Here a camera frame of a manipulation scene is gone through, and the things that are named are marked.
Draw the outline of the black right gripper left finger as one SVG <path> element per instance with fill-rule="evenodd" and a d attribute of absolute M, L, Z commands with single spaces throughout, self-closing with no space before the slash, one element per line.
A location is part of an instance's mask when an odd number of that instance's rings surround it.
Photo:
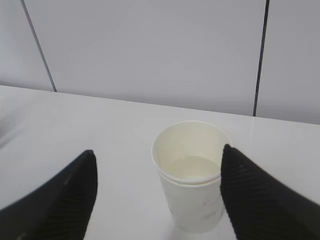
<path fill-rule="evenodd" d="M 85 150 L 54 177 L 0 211 L 2 240 L 82 240 L 98 193 L 94 152 Z"/>

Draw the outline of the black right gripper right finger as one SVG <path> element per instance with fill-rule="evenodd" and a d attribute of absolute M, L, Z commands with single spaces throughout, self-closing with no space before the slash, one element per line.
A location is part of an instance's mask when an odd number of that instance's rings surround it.
<path fill-rule="evenodd" d="M 220 192 L 238 240 L 318 240 L 320 206 L 226 144 Z"/>

